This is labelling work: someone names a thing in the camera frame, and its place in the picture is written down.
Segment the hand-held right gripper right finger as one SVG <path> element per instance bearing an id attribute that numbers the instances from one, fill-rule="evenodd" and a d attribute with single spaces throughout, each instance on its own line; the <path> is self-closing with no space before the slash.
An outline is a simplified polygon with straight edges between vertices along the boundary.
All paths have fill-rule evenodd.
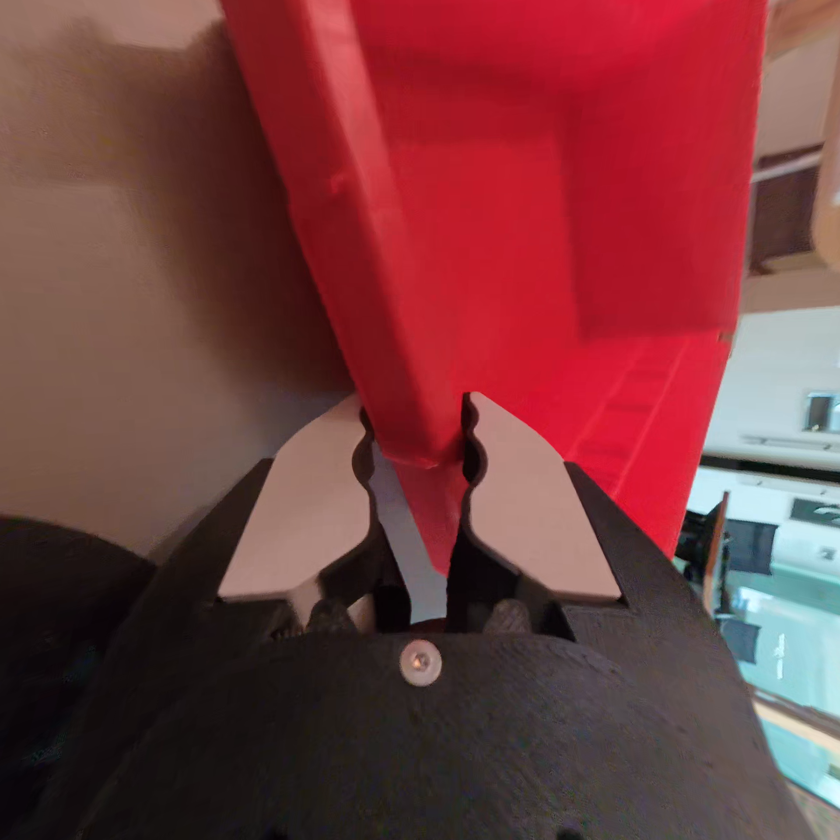
<path id="1" fill-rule="evenodd" d="M 479 392 L 465 394 L 462 424 L 467 538 L 562 600 L 619 602 L 621 588 L 560 453 Z"/>

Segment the framed wall picture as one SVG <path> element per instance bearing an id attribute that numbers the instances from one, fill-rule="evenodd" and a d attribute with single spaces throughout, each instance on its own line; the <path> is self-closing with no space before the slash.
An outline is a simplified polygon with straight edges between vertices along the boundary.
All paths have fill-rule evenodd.
<path id="1" fill-rule="evenodd" d="M 792 501 L 790 520 L 839 529 L 839 503 L 795 497 Z"/>

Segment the black panel with wooden rim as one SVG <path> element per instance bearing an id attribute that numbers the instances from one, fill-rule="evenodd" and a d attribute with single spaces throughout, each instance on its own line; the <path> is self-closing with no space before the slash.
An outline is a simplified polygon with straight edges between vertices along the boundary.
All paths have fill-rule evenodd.
<path id="1" fill-rule="evenodd" d="M 760 157 L 752 176 L 749 274 L 838 272 L 838 138 Z"/>

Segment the red plastic bin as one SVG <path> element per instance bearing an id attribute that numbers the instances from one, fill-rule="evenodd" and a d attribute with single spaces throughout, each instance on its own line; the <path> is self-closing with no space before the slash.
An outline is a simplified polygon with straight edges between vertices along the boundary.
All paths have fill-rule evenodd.
<path id="1" fill-rule="evenodd" d="M 767 3 L 220 4 L 433 564 L 468 392 L 670 553 L 738 320 Z"/>

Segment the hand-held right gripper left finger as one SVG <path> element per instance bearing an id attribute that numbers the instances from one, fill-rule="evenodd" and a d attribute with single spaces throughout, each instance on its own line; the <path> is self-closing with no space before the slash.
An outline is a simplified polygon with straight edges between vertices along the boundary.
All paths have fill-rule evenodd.
<path id="1" fill-rule="evenodd" d="M 353 620 L 368 608 L 371 583 L 350 572 L 329 583 L 371 531 L 371 495 L 353 457 L 365 441 L 356 394 L 316 417 L 276 452 L 218 587 L 225 603 L 285 601 L 300 624 L 321 599 L 341 601 Z"/>

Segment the wooden office desk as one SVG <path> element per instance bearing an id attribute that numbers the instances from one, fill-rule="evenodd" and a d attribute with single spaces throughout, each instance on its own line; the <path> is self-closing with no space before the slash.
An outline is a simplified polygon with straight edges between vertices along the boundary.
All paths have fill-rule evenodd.
<path id="1" fill-rule="evenodd" d="M 701 600 L 707 614 L 714 618 L 721 612 L 721 601 L 726 593 L 725 552 L 728 545 L 726 524 L 730 491 L 722 493 L 721 501 L 707 515 L 711 525 L 707 545 L 707 558 L 702 575 Z"/>

